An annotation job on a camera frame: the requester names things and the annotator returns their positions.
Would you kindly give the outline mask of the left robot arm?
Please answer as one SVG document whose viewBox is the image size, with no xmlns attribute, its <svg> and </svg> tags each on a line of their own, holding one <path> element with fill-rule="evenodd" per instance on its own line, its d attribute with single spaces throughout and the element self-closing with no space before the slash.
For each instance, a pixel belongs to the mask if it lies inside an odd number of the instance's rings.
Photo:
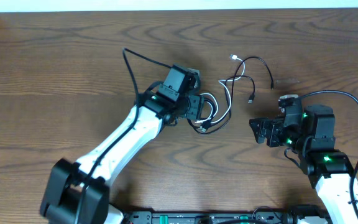
<svg viewBox="0 0 358 224">
<path fill-rule="evenodd" d="M 204 97 L 173 90 L 136 94 L 127 118 L 99 146 L 74 163 L 53 167 L 40 204 L 49 223 L 120 224 L 124 213 L 110 204 L 110 188 L 129 161 L 165 126 L 198 119 Z"/>
</svg>

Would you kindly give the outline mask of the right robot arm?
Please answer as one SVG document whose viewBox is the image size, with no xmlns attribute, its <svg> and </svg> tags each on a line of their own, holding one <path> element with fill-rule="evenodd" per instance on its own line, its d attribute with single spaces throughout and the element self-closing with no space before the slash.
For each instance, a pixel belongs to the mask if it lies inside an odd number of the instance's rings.
<svg viewBox="0 0 358 224">
<path fill-rule="evenodd" d="M 335 149 L 335 115 L 324 105 L 282 105 L 283 116 L 253 118 L 249 125 L 257 143 L 287 146 L 323 202 L 332 223 L 358 223 L 358 181 L 348 156 Z"/>
</svg>

